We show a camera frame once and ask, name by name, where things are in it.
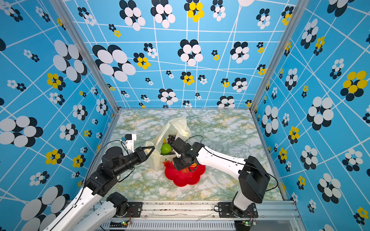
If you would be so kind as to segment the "green lime fruit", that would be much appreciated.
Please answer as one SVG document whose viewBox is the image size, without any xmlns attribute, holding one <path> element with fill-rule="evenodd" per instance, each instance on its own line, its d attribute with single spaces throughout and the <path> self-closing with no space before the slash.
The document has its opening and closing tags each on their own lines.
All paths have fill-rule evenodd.
<svg viewBox="0 0 370 231">
<path fill-rule="evenodd" d="M 161 154 L 163 156 L 171 155 L 172 154 L 172 147 L 171 147 L 171 145 L 168 144 L 168 143 L 163 144 L 162 147 L 161 147 Z"/>
</svg>

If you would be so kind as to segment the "purple grape bunch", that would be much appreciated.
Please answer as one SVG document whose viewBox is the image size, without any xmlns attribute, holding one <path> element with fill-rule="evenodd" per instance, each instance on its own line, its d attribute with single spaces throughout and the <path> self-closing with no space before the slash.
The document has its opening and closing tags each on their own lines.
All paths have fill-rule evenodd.
<svg viewBox="0 0 370 231">
<path fill-rule="evenodd" d="M 176 140 L 175 135 L 168 135 L 167 143 L 168 144 L 173 144 L 173 142 Z"/>
</svg>

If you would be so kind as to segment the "yellowish printed plastic bag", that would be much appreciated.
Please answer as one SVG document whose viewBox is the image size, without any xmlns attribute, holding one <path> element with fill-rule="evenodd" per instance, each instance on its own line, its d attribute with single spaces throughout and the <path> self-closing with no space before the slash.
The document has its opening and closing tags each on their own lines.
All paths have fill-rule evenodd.
<svg viewBox="0 0 370 231">
<path fill-rule="evenodd" d="M 176 157 L 174 151 L 170 151 L 168 154 L 163 155 L 161 151 L 163 145 L 172 144 L 176 138 L 186 140 L 190 136 L 191 131 L 187 125 L 187 119 L 185 117 L 169 120 L 168 123 L 159 131 L 156 138 L 151 141 L 146 141 L 145 143 L 145 146 L 155 147 L 155 150 L 146 161 L 150 168 L 154 171 L 159 171 L 164 168 L 164 162 L 171 162 L 172 159 Z"/>
</svg>

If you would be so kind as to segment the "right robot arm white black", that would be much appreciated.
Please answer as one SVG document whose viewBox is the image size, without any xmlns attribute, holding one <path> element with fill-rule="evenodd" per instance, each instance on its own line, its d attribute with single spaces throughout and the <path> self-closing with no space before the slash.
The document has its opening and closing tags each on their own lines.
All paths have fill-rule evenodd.
<svg viewBox="0 0 370 231">
<path fill-rule="evenodd" d="M 252 212 L 252 204 L 263 202 L 271 175 L 257 158 L 231 157 L 200 142 L 190 145 L 180 138 L 171 147 L 177 155 L 172 160 L 176 170 L 190 169 L 193 164 L 203 165 L 222 171 L 239 181 L 241 191 L 236 193 L 230 205 L 235 217 L 243 217 L 247 212 Z"/>
</svg>

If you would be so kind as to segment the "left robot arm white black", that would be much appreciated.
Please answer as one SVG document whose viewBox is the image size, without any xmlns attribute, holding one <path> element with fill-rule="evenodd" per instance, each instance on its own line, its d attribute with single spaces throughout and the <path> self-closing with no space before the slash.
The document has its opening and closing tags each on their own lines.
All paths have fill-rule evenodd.
<svg viewBox="0 0 370 231">
<path fill-rule="evenodd" d="M 98 210 L 83 218 L 118 183 L 122 173 L 145 162 L 154 150 L 154 146 L 138 147 L 125 156 L 119 146 L 107 149 L 102 156 L 102 163 L 90 175 L 78 195 L 44 230 L 94 231 L 116 214 L 124 216 L 128 211 L 127 199 L 115 192 Z"/>
</svg>

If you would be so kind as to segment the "red flower-shaped plate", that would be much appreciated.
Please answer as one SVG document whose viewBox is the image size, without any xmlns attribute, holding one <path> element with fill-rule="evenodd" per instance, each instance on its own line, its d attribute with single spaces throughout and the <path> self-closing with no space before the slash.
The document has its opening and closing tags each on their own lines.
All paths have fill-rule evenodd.
<svg viewBox="0 0 370 231">
<path fill-rule="evenodd" d="M 189 169 L 188 173 L 183 173 L 181 170 L 177 171 L 174 168 L 173 162 L 166 161 L 163 164 L 165 166 L 165 177 L 178 187 L 196 185 L 199 183 L 201 176 L 206 171 L 206 167 L 204 165 L 198 165 L 194 171 Z"/>
</svg>

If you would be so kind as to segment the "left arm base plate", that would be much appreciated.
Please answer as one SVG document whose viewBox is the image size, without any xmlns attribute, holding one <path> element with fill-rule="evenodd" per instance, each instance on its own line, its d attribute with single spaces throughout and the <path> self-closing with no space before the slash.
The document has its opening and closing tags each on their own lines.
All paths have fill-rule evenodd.
<svg viewBox="0 0 370 231">
<path fill-rule="evenodd" d="M 141 216 L 143 202 L 128 202 L 125 218 L 139 218 Z"/>
</svg>

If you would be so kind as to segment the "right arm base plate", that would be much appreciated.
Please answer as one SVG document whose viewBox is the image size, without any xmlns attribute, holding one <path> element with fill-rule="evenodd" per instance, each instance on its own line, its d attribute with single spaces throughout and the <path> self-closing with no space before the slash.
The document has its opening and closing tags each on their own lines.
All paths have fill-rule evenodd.
<svg viewBox="0 0 370 231">
<path fill-rule="evenodd" d="M 251 203 L 245 210 L 237 208 L 231 202 L 219 202 L 217 211 L 220 218 L 258 218 L 255 203 Z"/>
</svg>

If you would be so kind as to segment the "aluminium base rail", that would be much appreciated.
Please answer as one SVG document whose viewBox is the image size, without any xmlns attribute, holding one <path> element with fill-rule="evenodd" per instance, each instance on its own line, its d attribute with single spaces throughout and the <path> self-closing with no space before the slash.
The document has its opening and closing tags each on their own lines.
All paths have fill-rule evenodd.
<svg viewBox="0 0 370 231">
<path fill-rule="evenodd" d="M 220 218 L 217 204 L 229 201 L 143 201 L 139 218 L 116 214 L 95 231 L 304 231 L 296 205 L 268 201 L 256 205 L 258 218 Z M 83 217 L 101 207 L 96 203 Z"/>
</svg>

